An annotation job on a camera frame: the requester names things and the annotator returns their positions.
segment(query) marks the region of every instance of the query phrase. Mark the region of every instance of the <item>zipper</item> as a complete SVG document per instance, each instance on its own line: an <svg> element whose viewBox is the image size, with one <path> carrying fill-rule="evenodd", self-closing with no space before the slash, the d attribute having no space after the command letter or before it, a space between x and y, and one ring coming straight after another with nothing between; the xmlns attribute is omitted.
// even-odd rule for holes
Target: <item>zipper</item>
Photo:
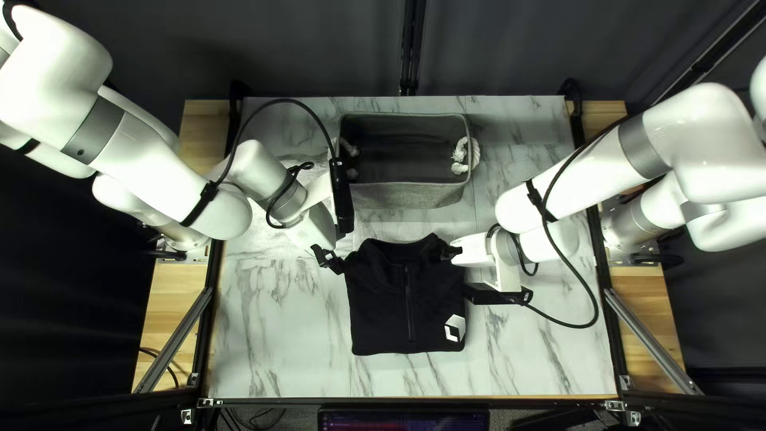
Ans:
<svg viewBox="0 0 766 431"><path fill-rule="evenodd" d="M410 271L404 266L404 306L407 309L407 335L411 343L415 341L415 325L412 318L412 291L410 289Z"/></svg>

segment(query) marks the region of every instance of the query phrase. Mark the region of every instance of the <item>white logo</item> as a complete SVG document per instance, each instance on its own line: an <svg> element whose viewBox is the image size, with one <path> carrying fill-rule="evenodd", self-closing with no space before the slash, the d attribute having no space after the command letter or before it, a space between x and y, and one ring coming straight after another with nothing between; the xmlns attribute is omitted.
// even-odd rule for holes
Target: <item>white logo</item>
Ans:
<svg viewBox="0 0 766 431"><path fill-rule="evenodd" d="M444 334L449 341L461 342L466 334L466 318L453 314L444 322Z"/></svg>

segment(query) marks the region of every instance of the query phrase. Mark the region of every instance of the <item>black sweatshirt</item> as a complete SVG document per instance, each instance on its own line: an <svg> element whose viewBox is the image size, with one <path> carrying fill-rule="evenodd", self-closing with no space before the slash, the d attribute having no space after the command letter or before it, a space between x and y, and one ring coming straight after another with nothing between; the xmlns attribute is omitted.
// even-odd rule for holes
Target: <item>black sweatshirt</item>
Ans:
<svg viewBox="0 0 766 431"><path fill-rule="evenodd" d="M349 254L344 272L354 355L463 349L464 270L446 253L447 243L431 233L407 244L366 239Z"/></svg>

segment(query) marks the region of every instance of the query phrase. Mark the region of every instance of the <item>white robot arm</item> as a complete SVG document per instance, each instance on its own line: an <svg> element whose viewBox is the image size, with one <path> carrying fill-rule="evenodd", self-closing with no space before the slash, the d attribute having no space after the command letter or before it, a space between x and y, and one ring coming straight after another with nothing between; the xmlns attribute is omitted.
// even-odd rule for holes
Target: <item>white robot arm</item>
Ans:
<svg viewBox="0 0 766 431"><path fill-rule="evenodd" d="M766 118L766 59L753 75L751 95L755 121L734 92L720 84L699 84L665 100L608 131L581 153L503 193L495 207L500 226L518 235L529 260L558 258L535 253L541 246L527 239L543 223L539 202L530 196L534 189L544 196L554 176L574 156L544 208L551 220L560 219L550 230L564 255L576 248L573 239L556 233L555 227L566 217L663 174L665 178L641 196L604 215L603 234L610 247L638 252L641 243L682 225L697 247L709 252L766 238L766 149L758 137ZM485 244L470 238L453 243L463 246L465 254L453 263L496 266L498 281L510 271L513 274L506 277L510 283L493 287L518 289L517 268L505 267L518 265L519 259L512 252L509 258L495 245L500 243L504 250L508 240Z"/></svg>
<svg viewBox="0 0 766 431"><path fill-rule="evenodd" d="M99 201L154 227L178 250L243 234L252 219L247 197L264 208L275 199L271 215L308 252L335 248L335 226L320 203L332 194L328 176L304 188L255 140L237 148L226 178L228 159L200 176L175 155L178 137L168 127L103 86L112 59L100 43L28 5L14 5L5 18L0 143L64 175L98 172Z"/></svg>
<svg viewBox="0 0 766 431"><path fill-rule="evenodd" d="M195 231L231 239L247 230L250 206L236 189L219 190L196 218L190 217L208 181L173 153L168 140L172 144L177 138L172 133L102 89L112 60L101 44L26 5L15 6L11 16L23 38L0 68L0 120L5 125L107 174Z"/></svg>

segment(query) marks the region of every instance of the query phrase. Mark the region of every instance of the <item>marble surface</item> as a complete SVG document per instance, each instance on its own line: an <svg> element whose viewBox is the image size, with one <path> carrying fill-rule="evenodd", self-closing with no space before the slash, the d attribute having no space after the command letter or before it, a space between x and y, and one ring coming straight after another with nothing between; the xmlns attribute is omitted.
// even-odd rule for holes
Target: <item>marble surface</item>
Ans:
<svg viewBox="0 0 766 431"><path fill-rule="evenodd" d="M248 99L244 116L266 99ZM345 112L468 114L481 163L462 199L439 209L358 210L340 255L366 238L408 242L436 232L451 241L486 231L498 195L571 152L560 97L334 97L301 99L331 136ZM275 106L254 119L245 139L261 140L286 166L315 160L326 169L321 132L298 107ZM208 395L241 397L536 396L615 393L603 318L584 330L552 324L513 305L468 307L461 352L351 354L342 276L319 268L254 207L246 235L227 242L214 326ZM580 248L571 259L596 288L583 214L573 216ZM559 319L587 321L590 301L561 262L522 275L533 304Z"/></svg>

